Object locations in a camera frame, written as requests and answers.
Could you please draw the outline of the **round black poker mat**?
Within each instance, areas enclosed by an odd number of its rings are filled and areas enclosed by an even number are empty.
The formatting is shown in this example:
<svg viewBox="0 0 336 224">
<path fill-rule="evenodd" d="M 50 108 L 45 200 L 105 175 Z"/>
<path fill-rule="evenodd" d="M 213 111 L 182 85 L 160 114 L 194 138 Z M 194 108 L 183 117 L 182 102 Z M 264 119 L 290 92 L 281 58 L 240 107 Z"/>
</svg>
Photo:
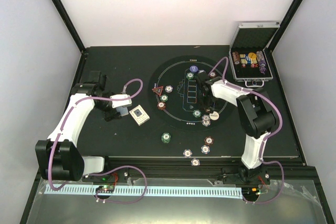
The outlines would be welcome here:
<svg viewBox="0 0 336 224">
<path fill-rule="evenodd" d="M 215 64 L 214 60 L 202 56 L 179 56 L 159 65 L 150 77 L 148 88 L 149 105 L 156 116 L 167 125 L 185 131 L 207 131 L 229 122 L 231 117 L 235 115 L 235 107 L 226 101 L 217 100 L 214 109 L 219 113 L 219 119 L 211 120 L 208 127 L 202 124 L 202 116 L 209 115 L 210 112 L 201 110 L 197 103 L 196 81 L 186 78 L 192 65 L 196 65 L 198 71 L 209 72 Z M 161 97 L 152 91 L 153 88 L 159 86 L 164 87 L 162 95 L 168 96 L 164 110 L 157 108 Z M 167 93 L 166 86 L 172 86 L 173 91 Z M 194 110 L 200 110 L 202 115 L 195 118 L 193 116 Z"/>
</svg>

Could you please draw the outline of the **green poker chips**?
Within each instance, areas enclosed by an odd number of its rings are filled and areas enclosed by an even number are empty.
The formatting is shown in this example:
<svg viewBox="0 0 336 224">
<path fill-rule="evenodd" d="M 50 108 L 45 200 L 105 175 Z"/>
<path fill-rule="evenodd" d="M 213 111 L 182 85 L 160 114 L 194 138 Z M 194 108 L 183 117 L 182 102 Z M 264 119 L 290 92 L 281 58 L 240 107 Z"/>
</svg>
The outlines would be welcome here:
<svg viewBox="0 0 336 224">
<path fill-rule="evenodd" d="M 168 100 L 168 96 L 166 94 L 161 96 L 161 101 L 166 102 Z"/>
<path fill-rule="evenodd" d="M 192 80 L 194 78 L 194 74 L 192 72 L 189 72 L 189 73 L 186 74 L 186 78 L 188 80 Z"/>
</svg>

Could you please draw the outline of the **brown chips row in case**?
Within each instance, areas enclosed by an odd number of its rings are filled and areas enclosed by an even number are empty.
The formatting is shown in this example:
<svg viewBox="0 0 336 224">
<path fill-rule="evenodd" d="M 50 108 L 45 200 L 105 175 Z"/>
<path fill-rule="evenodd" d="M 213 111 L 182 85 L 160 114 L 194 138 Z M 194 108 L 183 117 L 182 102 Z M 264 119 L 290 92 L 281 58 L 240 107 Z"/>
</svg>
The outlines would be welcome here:
<svg viewBox="0 0 336 224">
<path fill-rule="evenodd" d="M 233 63 L 235 65 L 239 65 L 241 63 L 241 61 L 240 61 L 240 55 L 239 55 L 238 52 L 236 52 L 236 51 L 232 52 L 232 58 L 233 58 Z"/>
</svg>

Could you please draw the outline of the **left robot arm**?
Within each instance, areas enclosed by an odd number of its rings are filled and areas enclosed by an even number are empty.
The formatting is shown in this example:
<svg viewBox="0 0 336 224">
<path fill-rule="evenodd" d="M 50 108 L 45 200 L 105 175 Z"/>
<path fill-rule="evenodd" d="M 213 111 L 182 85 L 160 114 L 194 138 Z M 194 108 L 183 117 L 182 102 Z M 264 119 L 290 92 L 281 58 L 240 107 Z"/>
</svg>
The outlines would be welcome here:
<svg viewBox="0 0 336 224">
<path fill-rule="evenodd" d="M 104 163 L 104 157 L 82 156 L 77 149 L 80 132 L 92 110 L 102 111 L 104 119 L 111 121 L 121 118 L 120 110 L 132 104 L 126 91 L 107 92 L 106 80 L 100 71 L 92 71 L 87 81 L 72 87 L 60 122 L 46 140 L 39 140 L 35 146 L 43 179 L 76 182 L 94 173 L 106 182 L 112 177 L 113 169 Z"/>
</svg>

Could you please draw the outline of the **purple small blind button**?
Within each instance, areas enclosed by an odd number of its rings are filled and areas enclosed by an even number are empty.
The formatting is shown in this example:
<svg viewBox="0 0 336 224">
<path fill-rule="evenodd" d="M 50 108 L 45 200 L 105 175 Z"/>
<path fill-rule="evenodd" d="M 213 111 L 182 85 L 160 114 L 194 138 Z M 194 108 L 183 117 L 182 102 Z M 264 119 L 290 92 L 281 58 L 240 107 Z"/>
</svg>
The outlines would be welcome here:
<svg viewBox="0 0 336 224">
<path fill-rule="evenodd" d="M 196 65 L 190 66 L 189 70 L 193 74 L 197 74 L 198 73 L 198 67 Z"/>
</svg>

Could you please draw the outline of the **blue chip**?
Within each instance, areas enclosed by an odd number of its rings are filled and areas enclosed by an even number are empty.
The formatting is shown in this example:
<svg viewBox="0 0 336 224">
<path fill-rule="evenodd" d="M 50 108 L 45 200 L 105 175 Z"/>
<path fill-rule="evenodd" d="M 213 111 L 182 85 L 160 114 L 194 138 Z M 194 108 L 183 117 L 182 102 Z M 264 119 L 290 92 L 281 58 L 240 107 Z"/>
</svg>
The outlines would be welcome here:
<svg viewBox="0 0 336 224">
<path fill-rule="evenodd" d="M 187 157 L 187 158 L 190 158 L 190 157 L 192 156 L 192 151 L 189 150 L 189 149 L 185 149 L 185 150 L 183 151 L 183 156 L 184 156 L 184 157 Z"/>
<path fill-rule="evenodd" d="M 191 160 L 192 166 L 199 166 L 200 165 L 200 160 L 197 158 L 194 158 Z"/>
<path fill-rule="evenodd" d="M 201 147 L 201 152 L 202 152 L 203 154 L 208 154 L 210 151 L 211 151 L 211 149 L 210 149 L 210 147 L 209 147 L 208 145 L 203 145 L 203 146 Z"/>
</svg>

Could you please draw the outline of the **green poker chip stack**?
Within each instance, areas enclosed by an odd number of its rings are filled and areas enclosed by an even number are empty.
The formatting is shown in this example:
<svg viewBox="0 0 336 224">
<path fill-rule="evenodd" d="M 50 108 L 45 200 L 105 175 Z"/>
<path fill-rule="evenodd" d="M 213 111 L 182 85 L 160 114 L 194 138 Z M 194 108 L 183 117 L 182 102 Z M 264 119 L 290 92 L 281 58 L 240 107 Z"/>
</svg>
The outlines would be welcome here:
<svg viewBox="0 0 336 224">
<path fill-rule="evenodd" d="M 170 133 L 165 132 L 165 133 L 162 134 L 162 136 L 161 136 L 161 141 L 162 141 L 163 143 L 167 144 L 167 143 L 170 142 L 170 140 L 171 140 L 171 135 L 170 135 Z"/>
</svg>

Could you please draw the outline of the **blue playing card deck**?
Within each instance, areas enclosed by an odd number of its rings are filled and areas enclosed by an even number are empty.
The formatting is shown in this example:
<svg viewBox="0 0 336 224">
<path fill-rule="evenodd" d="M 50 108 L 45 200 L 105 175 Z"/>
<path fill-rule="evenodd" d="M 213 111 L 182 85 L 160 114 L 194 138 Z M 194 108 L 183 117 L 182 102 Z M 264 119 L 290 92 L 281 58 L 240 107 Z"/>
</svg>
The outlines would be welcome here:
<svg viewBox="0 0 336 224">
<path fill-rule="evenodd" d="M 121 116 L 126 116 L 126 115 L 129 114 L 129 111 L 128 111 L 128 108 L 127 108 L 127 107 L 122 107 L 122 106 L 117 107 L 117 108 L 116 108 L 116 111 L 117 111 L 118 113 L 120 113 Z"/>
</svg>

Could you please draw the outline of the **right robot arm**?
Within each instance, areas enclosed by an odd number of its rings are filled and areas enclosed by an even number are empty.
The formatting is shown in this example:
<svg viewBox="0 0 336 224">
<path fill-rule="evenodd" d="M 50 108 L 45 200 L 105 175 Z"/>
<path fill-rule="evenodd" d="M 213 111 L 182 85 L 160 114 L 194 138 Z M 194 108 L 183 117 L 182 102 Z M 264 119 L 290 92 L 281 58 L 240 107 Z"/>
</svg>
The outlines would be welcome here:
<svg viewBox="0 0 336 224">
<path fill-rule="evenodd" d="M 246 134 L 241 157 L 243 165 L 238 169 L 238 176 L 243 183 L 252 183 L 258 177 L 261 164 L 266 163 L 263 155 L 267 140 L 282 128 L 279 109 L 269 100 L 263 88 L 243 88 L 221 77 L 211 78 L 204 71 L 197 73 L 193 79 L 200 93 L 198 102 L 204 111 L 213 113 L 217 100 L 237 108 Z"/>
</svg>

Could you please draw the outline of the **red triangular marker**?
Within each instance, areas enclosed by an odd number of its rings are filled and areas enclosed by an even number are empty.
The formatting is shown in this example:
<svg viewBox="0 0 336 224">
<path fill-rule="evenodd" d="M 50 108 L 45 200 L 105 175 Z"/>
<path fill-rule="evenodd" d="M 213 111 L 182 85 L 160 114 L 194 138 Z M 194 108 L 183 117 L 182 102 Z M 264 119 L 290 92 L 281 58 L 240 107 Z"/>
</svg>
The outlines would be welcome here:
<svg viewBox="0 0 336 224">
<path fill-rule="evenodd" d="M 163 86 L 159 86 L 159 87 L 155 87 L 152 89 L 152 91 L 158 95 L 159 97 L 161 97 L 162 93 L 163 93 L 164 87 Z"/>
</svg>

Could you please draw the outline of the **white playing card box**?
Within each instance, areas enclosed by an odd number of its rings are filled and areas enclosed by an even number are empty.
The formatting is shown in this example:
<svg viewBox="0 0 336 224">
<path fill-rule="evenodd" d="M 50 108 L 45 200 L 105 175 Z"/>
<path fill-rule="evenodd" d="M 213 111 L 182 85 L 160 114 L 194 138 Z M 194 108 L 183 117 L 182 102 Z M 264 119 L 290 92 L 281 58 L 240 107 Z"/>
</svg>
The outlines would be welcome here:
<svg viewBox="0 0 336 224">
<path fill-rule="evenodd" d="M 140 105 L 130 110 L 129 113 L 132 116 L 132 118 L 135 120 L 138 126 L 144 124 L 150 119 L 149 115 L 145 112 L 143 107 L 141 107 Z"/>
</svg>

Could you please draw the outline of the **blue chip on rail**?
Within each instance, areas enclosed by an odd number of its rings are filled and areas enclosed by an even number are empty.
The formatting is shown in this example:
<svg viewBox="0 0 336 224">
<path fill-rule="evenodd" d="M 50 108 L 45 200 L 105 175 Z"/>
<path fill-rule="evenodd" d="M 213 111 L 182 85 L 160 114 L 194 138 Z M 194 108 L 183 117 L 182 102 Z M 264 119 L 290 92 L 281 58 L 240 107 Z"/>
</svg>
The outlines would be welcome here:
<svg viewBox="0 0 336 224">
<path fill-rule="evenodd" d="M 192 166 L 199 166 L 200 165 L 200 160 L 197 158 L 194 158 L 191 160 Z"/>
</svg>

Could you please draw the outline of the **white dealer button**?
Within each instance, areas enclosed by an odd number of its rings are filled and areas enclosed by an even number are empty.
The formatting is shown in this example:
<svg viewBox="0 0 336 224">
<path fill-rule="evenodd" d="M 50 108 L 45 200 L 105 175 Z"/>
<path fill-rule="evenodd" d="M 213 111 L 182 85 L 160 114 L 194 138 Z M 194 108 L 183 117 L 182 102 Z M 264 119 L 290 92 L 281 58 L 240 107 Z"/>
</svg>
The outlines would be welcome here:
<svg viewBox="0 0 336 224">
<path fill-rule="evenodd" d="M 219 119 L 219 113 L 216 112 L 216 111 L 214 111 L 214 112 L 212 112 L 212 113 L 209 114 L 209 118 L 210 118 L 211 120 L 213 120 L 213 121 L 216 121 L 216 120 Z"/>
</svg>

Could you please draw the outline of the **brown poker chip stack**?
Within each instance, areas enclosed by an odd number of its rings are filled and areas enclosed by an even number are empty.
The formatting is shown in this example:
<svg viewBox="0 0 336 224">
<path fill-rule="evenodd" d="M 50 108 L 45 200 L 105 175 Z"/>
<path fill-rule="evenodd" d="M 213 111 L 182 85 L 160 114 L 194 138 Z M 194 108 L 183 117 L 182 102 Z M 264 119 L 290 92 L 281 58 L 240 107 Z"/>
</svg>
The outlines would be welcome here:
<svg viewBox="0 0 336 224">
<path fill-rule="evenodd" d="M 204 142 L 205 142 L 206 145 L 212 145 L 214 143 L 214 139 L 212 137 L 208 136 L 204 139 Z"/>
</svg>

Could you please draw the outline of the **yellow button in case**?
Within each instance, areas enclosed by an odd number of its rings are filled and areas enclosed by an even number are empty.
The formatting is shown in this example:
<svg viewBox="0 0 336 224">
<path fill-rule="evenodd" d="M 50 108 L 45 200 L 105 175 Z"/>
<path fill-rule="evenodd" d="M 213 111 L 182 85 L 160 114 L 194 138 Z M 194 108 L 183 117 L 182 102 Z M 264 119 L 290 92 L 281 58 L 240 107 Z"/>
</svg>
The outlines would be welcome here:
<svg viewBox="0 0 336 224">
<path fill-rule="evenodd" d="M 248 57 L 249 57 L 251 60 L 256 60 L 257 55 L 256 55 L 255 53 L 253 53 L 253 52 L 250 52 L 250 53 L 248 54 Z"/>
</svg>

